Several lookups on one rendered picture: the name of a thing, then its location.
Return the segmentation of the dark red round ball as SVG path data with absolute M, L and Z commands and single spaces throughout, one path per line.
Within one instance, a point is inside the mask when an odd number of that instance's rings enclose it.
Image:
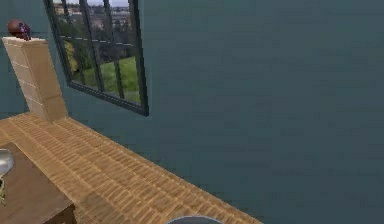
M 30 27 L 20 19 L 12 19 L 7 23 L 8 32 L 16 38 L 29 41 L 31 39 Z

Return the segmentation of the grey round object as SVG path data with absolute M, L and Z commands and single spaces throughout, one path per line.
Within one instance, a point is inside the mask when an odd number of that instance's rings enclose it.
M 221 221 L 206 216 L 182 216 L 168 221 L 166 224 L 223 224 Z

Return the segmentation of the black framed window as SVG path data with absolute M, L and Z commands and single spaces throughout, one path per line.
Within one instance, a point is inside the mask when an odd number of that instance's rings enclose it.
M 66 84 L 149 114 L 138 0 L 43 0 Z

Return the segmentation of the grey glass bowl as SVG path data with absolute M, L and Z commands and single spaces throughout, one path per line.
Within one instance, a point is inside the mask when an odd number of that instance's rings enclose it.
M 6 175 L 14 166 L 14 158 L 10 150 L 0 149 L 0 177 Z

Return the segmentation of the brown wooden table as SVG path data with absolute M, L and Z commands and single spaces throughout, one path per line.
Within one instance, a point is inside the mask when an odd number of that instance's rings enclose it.
M 5 175 L 0 224 L 77 224 L 74 203 L 14 144 L 14 167 Z

